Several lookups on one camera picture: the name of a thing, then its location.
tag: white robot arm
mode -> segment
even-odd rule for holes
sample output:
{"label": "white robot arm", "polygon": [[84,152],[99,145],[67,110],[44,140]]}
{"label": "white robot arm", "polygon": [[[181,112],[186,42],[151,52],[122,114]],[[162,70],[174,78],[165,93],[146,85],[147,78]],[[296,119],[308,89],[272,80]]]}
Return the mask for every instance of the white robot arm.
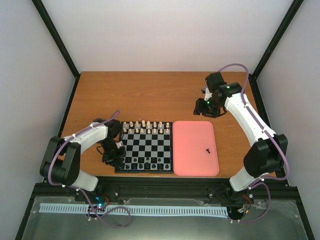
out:
{"label": "white robot arm", "polygon": [[229,180],[232,189],[235,192],[240,192],[247,189],[256,179],[283,167],[284,162],[279,152],[265,132],[273,137],[284,153],[287,149],[288,140],[283,134],[277,135],[261,119],[249,103],[246,94],[242,98],[242,87],[238,83],[227,84],[220,72],[210,74],[205,80],[207,87],[202,89],[205,96],[196,101],[193,113],[217,118],[229,111],[243,129],[251,146],[243,159],[244,167]]}
{"label": "white robot arm", "polygon": [[[40,174],[48,178],[50,165],[54,161],[51,178],[55,183],[94,191],[98,179],[80,170],[80,155],[96,143],[100,143],[103,147],[102,161],[105,164],[112,165],[116,169],[123,168],[125,147],[122,141],[114,141],[121,131],[121,124],[117,120],[111,120],[105,124],[102,124],[103,122],[106,121],[97,118],[78,133],[64,138],[57,136],[51,138],[43,157]],[[64,156],[64,160],[55,159],[59,149],[61,149],[59,155]]]}

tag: white wall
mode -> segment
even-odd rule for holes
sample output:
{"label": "white wall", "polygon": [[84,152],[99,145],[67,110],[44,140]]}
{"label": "white wall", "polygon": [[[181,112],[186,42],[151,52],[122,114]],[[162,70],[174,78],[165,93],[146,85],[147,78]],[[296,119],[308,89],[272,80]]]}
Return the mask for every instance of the white wall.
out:
{"label": "white wall", "polygon": [[30,0],[0,4],[0,239],[14,239],[73,76]]}
{"label": "white wall", "polygon": [[252,72],[291,2],[43,0],[80,71]]}
{"label": "white wall", "polygon": [[320,1],[304,1],[258,78],[272,127],[288,138],[292,186],[298,186],[320,239]]}

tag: purple cable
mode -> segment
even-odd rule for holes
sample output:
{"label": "purple cable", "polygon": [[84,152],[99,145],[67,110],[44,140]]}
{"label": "purple cable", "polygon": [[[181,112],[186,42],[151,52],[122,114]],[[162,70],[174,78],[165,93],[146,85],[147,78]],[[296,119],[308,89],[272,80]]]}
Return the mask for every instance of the purple cable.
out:
{"label": "purple cable", "polygon": [[[87,131],[87,130],[89,130],[89,129],[91,129],[91,128],[92,128],[92,129],[95,129],[95,128],[99,127],[99,126],[102,126],[102,125],[110,122],[111,120],[115,119],[115,118],[120,114],[120,112],[121,112],[120,110],[115,111],[108,120],[105,120],[105,121],[103,121],[103,122],[101,122],[101,123],[98,123],[98,124],[96,124],[96,125],[94,125],[94,126],[91,126],[91,125],[90,125],[90,126],[87,126],[86,128],[82,129],[81,131],[78,131],[74,136],[71,136],[69,139],[67,139],[67,140],[64,141],[64,143],[63,143],[63,144],[59,147],[59,149],[56,151],[56,153],[55,153],[55,155],[54,155],[54,157],[53,157],[53,159],[52,159],[52,162],[51,162],[51,164],[50,164],[50,167],[49,167],[49,171],[48,171],[48,181],[49,181],[49,183],[50,183],[51,185],[54,185],[54,186],[60,186],[60,185],[62,185],[62,184],[60,184],[60,183],[55,183],[55,182],[53,182],[53,181],[52,181],[52,178],[51,178],[51,174],[52,174],[52,169],[53,169],[53,167],[54,167],[54,164],[55,164],[55,162],[56,162],[59,154],[61,153],[62,149],[67,145],[67,143],[69,143],[71,140],[75,139],[78,135],[84,133],[85,131]],[[107,225],[108,227],[113,228],[113,229],[120,229],[120,228],[123,228],[123,227],[125,227],[125,226],[127,226],[127,225],[129,224],[129,222],[130,222],[130,220],[131,220],[131,215],[130,215],[130,212],[129,212],[129,210],[128,210],[127,208],[125,208],[124,206],[117,206],[117,207],[114,207],[114,208],[110,209],[109,211],[107,211],[107,212],[106,212],[105,214],[103,214],[102,216],[100,216],[100,215],[96,212],[94,206],[92,205],[92,203],[91,203],[91,201],[90,201],[87,193],[86,193],[83,189],[81,189],[81,188],[79,188],[79,190],[83,193],[83,195],[85,196],[86,200],[88,201],[91,209],[93,210],[94,214],[96,215],[96,217],[97,217],[102,223],[104,223],[105,225]],[[110,224],[108,224],[107,222],[105,222],[105,221],[102,219],[104,216],[108,215],[109,213],[111,213],[111,212],[113,212],[113,211],[115,211],[115,210],[117,210],[117,209],[123,209],[123,210],[125,210],[125,211],[128,213],[129,218],[128,218],[128,221],[127,221],[124,225],[121,225],[121,226],[110,225]]]}
{"label": "purple cable", "polygon": [[[105,225],[107,225],[108,227],[113,228],[113,229],[121,229],[121,228],[124,228],[125,226],[127,226],[127,225],[130,223],[130,221],[131,221],[131,214],[130,214],[130,211],[129,211],[126,207],[124,207],[124,206],[116,206],[116,207],[110,209],[109,211],[107,211],[105,214],[103,214],[103,215],[100,216],[100,215],[96,212],[96,209],[95,209],[94,206],[92,205],[92,203],[91,203],[91,201],[90,201],[87,193],[85,192],[85,190],[83,190],[83,189],[79,189],[79,190],[83,193],[84,197],[86,198],[87,202],[89,203],[89,206],[91,207],[91,211],[90,211],[90,212],[93,212],[93,213],[96,215],[96,217],[97,217],[103,224],[105,224]],[[128,213],[128,217],[129,217],[129,218],[128,218],[128,220],[126,221],[125,224],[120,225],[120,226],[115,226],[115,225],[111,225],[111,224],[105,222],[105,221],[102,219],[103,217],[105,217],[106,215],[108,215],[109,213],[111,213],[111,212],[113,212],[113,211],[115,211],[115,210],[117,210],[117,209],[123,209],[123,210],[125,210],[125,211]]]}
{"label": "purple cable", "polygon": [[259,185],[263,185],[265,186],[265,189],[266,189],[266,192],[268,193],[268,206],[266,207],[266,210],[264,211],[264,213],[262,213],[260,216],[254,218],[254,219],[251,219],[251,220],[245,220],[245,221],[239,221],[239,223],[243,223],[243,224],[247,224],[247,223],[252,223],[252,222],[255,222],[259,219],[262,219],[270,210],[270,204],[271,204],[271,196],[270,196],[270,191],[269,191],[269,188],[268,186],[264,183],[264,182],[258,182],[257,184],[253,185],[251,187],[251,189],[254,189],[255,187],[259,186]]}
{"label": "purple cable", "polygon": [[50,183],[51,185],[54,185],[54,186],[60,186],[60,185],[62,185],[62,184],[60,184],[60,183],[55,183],[55,182],[53,182],[53,181],[52,181],[52,178],[51,178],[52,169],[54,168],[55,162],[56,162],[56,160],[58,159],[58,156],[59,156],[59,154],[61,153],[62,149],[64,149],[64,147],[65,147],[71,140],[75,139],[75,137],[77,137],[78,135],[84,133],[85,131],[87,131],[87,130],[89,130],[89,129],[91,129],[91,128],[95,129],[95,128],[97,128],[97,127],[99,127],[99,126],[101,126],[101,125],[103,125],[103,124],[106,124],[106,123],[110,122],[111,120],[115,119],[115,118],[120,114],[120,112],[121,112],[120,110],[115,111],[108,120],[105,120],[105,121],[103,121],[103,122],[101,122],[101,123],[99,123],[99,124],[96,124],[96,125],[94,125],[93,127],[87,126],[86,128],[82,129],[81,131],[78,131],[74,136],[71,136],[69,139],[67,139],[67,140],[64,141],[64,143],[63,143],[63,144],[59,147],[59,149],[56,151],[56,153],[55,153],[55,155],[54,155],[54,157],[53,157],[53,159],[52,159],[52,162],[51,162],[51,164],[50,164],[50,167],[49,167],[49,171],[48,171],[48,181],[49,181],[49,183]]}
{"label": "purple cable", "polygon": [[[243,64],[240,64],[240,63],[231,63],[231,64],[228,64],[222,68],[220,68],[218,70],[218,72],[221,72],[222,70],[228,68],[228,67],[231,67],[231,66],[240,66],[240,67],[243,67],[245,72],[246,72],[246,76],[245,76],[245,82],[244,82],[244,85],[242,87],[242,90],[241,90],[241,99],[243,101],[243,104],[245,105],[246,104],[246,100],[245,100],[245,88],[249,82],[249,70],[248,68],[243,65]],[[290,168],[289,168],[289,164],[288,164],[288,161],[287,161],[287,158],[284,154],[284,152],[281,150],[280,146],[277,144],[277,142],[274,140],[274,138],[271,136],[271,134],[264,130],[264,126],[262,125],[262,123],[257,119],[257,117],[255,116],[255,114],[252,112],[252,110],[249,108],[249,106],[246,106],[245,107],[248,112],[250,113],[250,115],[253,117],[253,119],[255,120],[255,122],[259,125],[259,127],[261,128],[261,130],[268,136],[268,138],[271,140],[271,142],[273,143],[273,145],[275,146],[275,148],[278,150],[279,154],[281,155],[282,159],[283,159],[283,162],[284,162],[284,165],[285,165],[285,170],[286,170],[286,173],[285,173],[285,176],[284,177],[274,177],[274,176],[264,176],[263,178],[265,179],[274,179],[274,180],[279,180],[279,181],[283,181],[283,180],[286,180],[288,179],[289,175],[290,175]]]}

